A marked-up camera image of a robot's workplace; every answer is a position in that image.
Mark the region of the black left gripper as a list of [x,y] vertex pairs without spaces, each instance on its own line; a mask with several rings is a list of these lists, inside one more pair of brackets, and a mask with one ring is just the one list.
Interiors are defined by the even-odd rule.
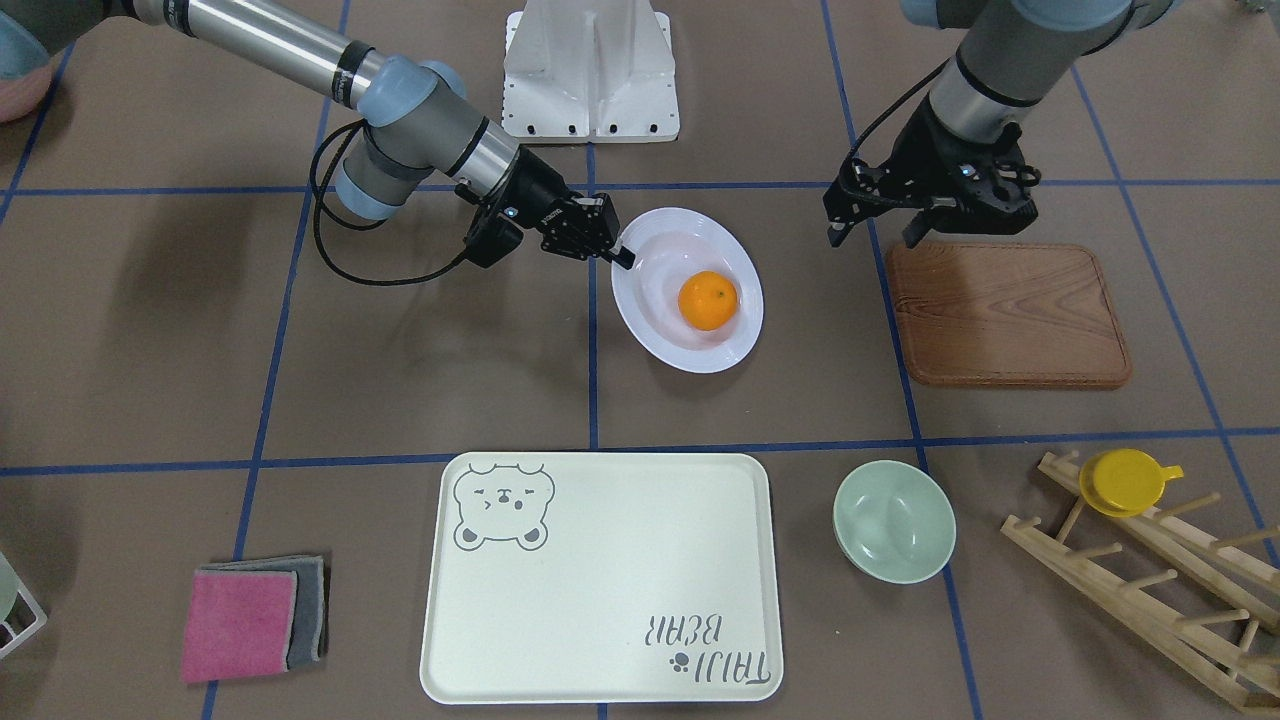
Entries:
[[[823,208],[829,223],[827,240],[831,247],[840,247],[852,229],[861,223],[860,217],[878,217],[890,209],[920,209],[902,229],[902,242],[906,249],[915,249],[932,231],[932,217],[928,210],[937,154],[934,137],[947,128],[934,113],[929,101],[924,100],[909,117],[888,159],[873,167],[860,158],[861,145],[892,114],[883,111],[868,129],[854,142],[850,150],[850,190],[841,179],[833,179],[823,193]],[[997,135],[1010,120],[997,120]]]

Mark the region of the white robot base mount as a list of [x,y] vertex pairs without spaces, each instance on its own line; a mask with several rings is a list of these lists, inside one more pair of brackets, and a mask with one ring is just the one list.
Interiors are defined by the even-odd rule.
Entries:
[[649,1],[529,1],[504,50],[500,123],[524,143],[680,136],[672,23]]

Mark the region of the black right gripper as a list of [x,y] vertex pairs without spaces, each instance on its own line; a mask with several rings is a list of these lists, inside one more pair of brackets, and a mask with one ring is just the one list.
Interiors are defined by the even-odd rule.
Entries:
[[631,270],[636,255],[620,243],[620,219],[612,197],[570,188],[532,150],[518,149],[490,206],[498,217],[541,234],[541,247],[563,258],[603,258]]

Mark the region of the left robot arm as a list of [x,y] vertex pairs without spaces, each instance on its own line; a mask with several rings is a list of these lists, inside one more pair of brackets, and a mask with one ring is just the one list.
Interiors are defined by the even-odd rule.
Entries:
[[887,211],[932,232],[1012,236],[1038,217],[1041,170],[1019,145],[1027,117],[1078,59],[1169,15],[1174,1],[904,1],[914,24],[963,29],[952,56],[909,90],[920,102],[872,165],[854,143],[824,193],[832,246]]

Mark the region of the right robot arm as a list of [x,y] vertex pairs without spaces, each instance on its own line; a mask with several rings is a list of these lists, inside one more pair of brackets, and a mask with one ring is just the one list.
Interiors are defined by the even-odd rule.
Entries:
[[273,1],[5,1],[3,78],[32,74],[115,17],[221,47],[358,113],[340,129],[344,143],[330,167],[310,173],[315,220],[328,214],[324,195],[334,190],[357,231],[375,228],[440,172],[476,208],[461,261],[490,266],[526,231],[563,258],[603,258],[623,269],[635,261],[609,196],[570,188],[466,100],[452,69],[379,53]]

